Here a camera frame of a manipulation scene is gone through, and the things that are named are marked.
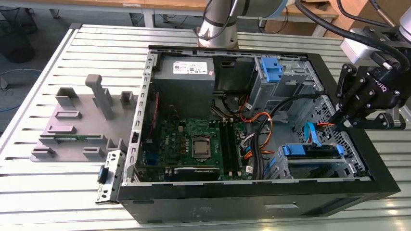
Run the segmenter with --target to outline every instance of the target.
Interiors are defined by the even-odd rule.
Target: green motherboard
[[[159,149],[157,153],[145,154],[147,169],[156,169],[160,173],[179,167],[218,168],[219,180],[248,180],[239,150],[240,137],[246,134],[243,123],[204,119],[163,120],[156,130]],[[160,176],[156,180],[168,181],[168,178]]]

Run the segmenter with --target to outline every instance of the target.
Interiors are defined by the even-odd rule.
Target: motherboard
[[[145,174],[152,181],[247,180],[240,161],[243,123],[223,120],[163,120],[157,151],[145,152]]]

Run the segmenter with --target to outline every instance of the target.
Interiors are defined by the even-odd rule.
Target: aluminum slotted table surface
[[[239,33],[240,49],[319,53],[338,79],[348,59],[339,39]],[[0,230],[411,230],[411,131],[368,131],[402,192],[324,218],[139,225],[121,205],[95,205],[100,163],[32,163],[31,150],[60,87],[103,76],[112,94],[139,94],[148,45],[196,46],[189,30],[83,25],[69,29],[0,138]]]

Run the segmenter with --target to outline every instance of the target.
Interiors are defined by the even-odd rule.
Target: cpu socket
[[[210,137],[195,136],[191,138],[192,154],[195,159],[208,159],[211,157]]]

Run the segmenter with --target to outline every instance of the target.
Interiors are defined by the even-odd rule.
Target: gray carpet
[[[0,73],[20,68],[43,70],[72,23],[111,26],[132,26],[131,15],[128,13],[61,10],[60,18],[53,19],[48,10],[35,9],[33,19],[37,24],[39,30],[33,34],[28,35],[28,38],[35,48],[35,58],[23,64],[13,64],[8,62],[7,59],[0,55]],[[141,19],[140,14],[133,14],[132,19],[135,26],[136,23],[139,24],[139,26],[144,26],[144,19]],[[160,17],[160,15],[156,15],[156,27],[177,27],[183,29],[195,29],[201,24],[201,18],[193,16],[188,16],[188,18],[185,18],[185,16],[175,16],[168,20],[168,23],[163,23],[163,18]],[[256,20],[240,19],[238,23],[238,28],[242,32],[259,33]],[[9,90],[0,90],[0,111],[17,106],[23,102],[37,76],[39,73],[33,71],[12,72],[1,76],[4,80],[9,83]],[[16,110],[17,109],[7,112],[0,112],[0,134],[5,130],[7,125],[16,113]]]

